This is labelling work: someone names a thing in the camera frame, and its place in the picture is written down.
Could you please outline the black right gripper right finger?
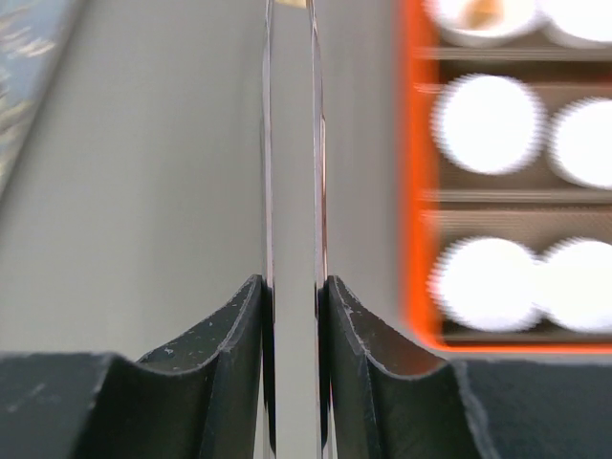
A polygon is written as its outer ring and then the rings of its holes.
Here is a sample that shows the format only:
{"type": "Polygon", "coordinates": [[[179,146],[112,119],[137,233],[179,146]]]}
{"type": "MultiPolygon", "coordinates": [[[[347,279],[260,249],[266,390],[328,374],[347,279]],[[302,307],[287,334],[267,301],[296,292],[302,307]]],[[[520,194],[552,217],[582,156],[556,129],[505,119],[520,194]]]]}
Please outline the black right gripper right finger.
{"type": "Polygon", "coordinates": [[[446,360],[327,279],[326,361],[341,458],[607,458],[603,363],[446,360]]]}

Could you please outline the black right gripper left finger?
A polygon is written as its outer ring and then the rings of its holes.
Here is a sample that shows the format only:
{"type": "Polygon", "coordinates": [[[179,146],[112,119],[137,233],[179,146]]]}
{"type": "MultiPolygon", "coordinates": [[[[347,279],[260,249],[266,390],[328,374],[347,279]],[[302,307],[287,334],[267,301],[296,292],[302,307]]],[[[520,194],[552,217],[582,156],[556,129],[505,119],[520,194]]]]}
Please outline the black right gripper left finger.
{"type": "Polygon", "coordinates": [[[263,279],[131,361],[115,353],[5,353],[5,458],[250,458],[263,279]]]}

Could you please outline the metal serving tongs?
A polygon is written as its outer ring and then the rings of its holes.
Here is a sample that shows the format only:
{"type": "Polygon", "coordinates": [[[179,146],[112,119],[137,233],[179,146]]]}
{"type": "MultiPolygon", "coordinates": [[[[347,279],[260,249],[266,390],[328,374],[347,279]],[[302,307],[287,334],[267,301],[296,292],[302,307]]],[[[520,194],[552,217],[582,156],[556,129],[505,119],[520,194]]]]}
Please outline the metal serving tongs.
{"type": "MultiPolygon", "coordinates": [[[[314,158],[314,317],[316,330],[317,376],[317,457],[334,458],[331,363],[327,357],[328,338],[328,231],[326,208],[326,123],[324,116],[323,74],[318,36],[316,3],[299,1],[309,13],[313,82],[313,158],[314,158]]],[[[263,456],[275,458],[275,308],[273,257],[273,122],[272,122],[272,47],[274,2],[265,3],[265,38],[262,60],[262,173],[263,229],[265,236],[264,299],[262,305],[263,405],[266,416],[263,456]]]]}

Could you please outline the caramel brown chocolate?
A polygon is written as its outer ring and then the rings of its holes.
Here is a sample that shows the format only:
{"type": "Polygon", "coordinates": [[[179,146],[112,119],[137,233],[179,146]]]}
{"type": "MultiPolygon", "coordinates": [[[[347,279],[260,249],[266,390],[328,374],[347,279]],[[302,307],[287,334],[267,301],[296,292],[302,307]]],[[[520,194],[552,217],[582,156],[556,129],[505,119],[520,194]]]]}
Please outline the caramel brown chocolate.
{"type": "Polygon", "coordinates": [[[503,17],[504,5],[498,0],[470,0],[462,11],[463,25],[471,30],[490,27],[503,17]]]}

